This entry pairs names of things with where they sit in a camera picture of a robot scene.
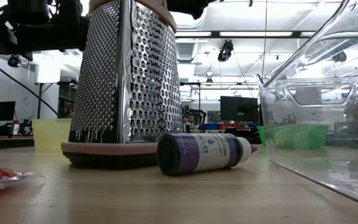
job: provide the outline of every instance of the ceiling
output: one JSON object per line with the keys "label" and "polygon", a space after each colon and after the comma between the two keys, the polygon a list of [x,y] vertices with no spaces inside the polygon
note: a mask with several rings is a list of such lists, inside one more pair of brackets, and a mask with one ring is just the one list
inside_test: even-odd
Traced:
{"label": "ceiling", "polygon": [[[86,12],[89,1],[81,2]],[[210,3],[197,21],[186,14],[173,13],[173,16],[179,30],[194,28],[208,31],[316,31],[333,15],[340,3],[340,0],[254,0],[252,7],[249,7],[249,1],[224,0]],[[6,1],[0,0],[0,6],[4,4]],[[195,40],[197,44],[181,44]],[[214,82],[243,82],[244,79],[256,82],[255,74],[265,77],[306,42],[306,39],[233,39],[232,57],[227,62],[219,63],[218,53],[224,40],[179,39],[181,43],[177,44],[178,52],[181,49],[182,52],[187,52],[187,62],[193,63],[179,65],[180,78],[187,78],[189,82],[205,82],[207,72],[212,72]],[[65,55],[62,59],[62,75],[77,77],[80,62],[81,55]],[[190,88],[182,90],[183,96],[190,95]],[[230,95],[233,92],[220,94]]]}

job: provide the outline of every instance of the black monitor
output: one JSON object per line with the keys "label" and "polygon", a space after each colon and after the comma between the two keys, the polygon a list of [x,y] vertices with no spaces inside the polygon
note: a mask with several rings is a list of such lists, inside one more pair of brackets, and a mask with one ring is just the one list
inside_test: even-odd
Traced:
{"label": "black monitor", "polygon": [[15,116],[15,101],[0,102],[0,121],[13,121]]}
{"label": "black monitor", "polygon": [[259,123],[258,99],[221,96],[221,121]]}

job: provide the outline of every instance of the table surface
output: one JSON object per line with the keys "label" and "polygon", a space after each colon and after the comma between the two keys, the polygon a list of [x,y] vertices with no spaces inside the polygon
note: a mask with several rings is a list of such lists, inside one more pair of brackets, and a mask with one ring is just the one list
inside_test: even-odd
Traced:
{"label": "table surface", "polygon": [[77,169],[31,147],[0,150],[0,167],[40,174],[0,192],[0,223],[358,223],[358,203],[269,163],[264,149],[231,170],[179,177]]}

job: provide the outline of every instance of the green container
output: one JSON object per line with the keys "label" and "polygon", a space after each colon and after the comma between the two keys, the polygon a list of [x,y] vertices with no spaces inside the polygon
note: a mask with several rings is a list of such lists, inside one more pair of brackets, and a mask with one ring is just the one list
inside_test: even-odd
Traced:
{"label": "green container", "polygon": [[257,126],[259,131],[260,140],[262,141],[262,145],[266,146],[266,137],[265,137],[265,127]]}
{"label": "green container", "polygon": [[276,147],[287,149],[318,149],[326,144],[328,125],[288,125],[265,129],[267,139]]}

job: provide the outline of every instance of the black rubber base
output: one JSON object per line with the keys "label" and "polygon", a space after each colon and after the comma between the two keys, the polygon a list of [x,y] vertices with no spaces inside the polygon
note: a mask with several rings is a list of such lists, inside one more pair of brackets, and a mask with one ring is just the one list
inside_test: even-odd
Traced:
{"label": "black rubber base", "polygon": [[156,154],[105,156],[63,152],[63,155],[73,165],[83,168],[132,169],[157,165]]}

